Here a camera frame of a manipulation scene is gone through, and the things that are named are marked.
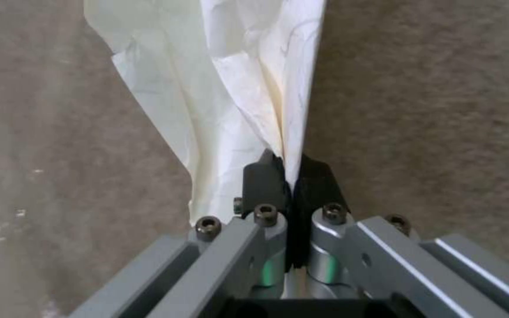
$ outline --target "metal linkage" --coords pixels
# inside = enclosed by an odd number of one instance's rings
[[[422,247],[509,312],[509,265],[458,234]]]
[[[185,239],[163,236],[86,300],[71,318],[144,317],[200,256]]]
[[[332,224],[326,215],[318,209],[312,216],[313,278],[375,299],[401,295],[430,317],[509,316],[386,220]]]

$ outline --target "crumpled fabric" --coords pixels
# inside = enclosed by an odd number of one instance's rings
[[[233,216],[243,167],[293,187],[325,0],[85,0],[87,22],[192,178],[190,222]]]

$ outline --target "screw head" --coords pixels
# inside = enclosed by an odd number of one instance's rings
[[[272,204],[259,204],[254,208],[254,222],[262,227],[276,225],[278,211]]]
[[[221,232],[221,222],[214,216],[204,216],[196,222],[196,237],[211,242]]]
[[[403,215],[391,214],[384,217],[388,223],[392,224],[398,231],[409,236],[412,230],[412,224]]]
[[[331,225],[341,225],[347,222],[347,209],[339,203],[327,203],[322,208],[323,219]]]

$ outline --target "robotic hand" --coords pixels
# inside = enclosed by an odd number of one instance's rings
[[[355,222],[325,163],[303,156],[292,195],[265,151],[234,210],[159,238],[71,317],[509,317],[508,264],[400,215]]]

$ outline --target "gray carpet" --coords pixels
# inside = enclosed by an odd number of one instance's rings
[[[190,180],[81,0],[0,0],[0,317],[71,312],[164,233]],[[307,153],[358,219],[509,261],[509,0],[331,0]]]

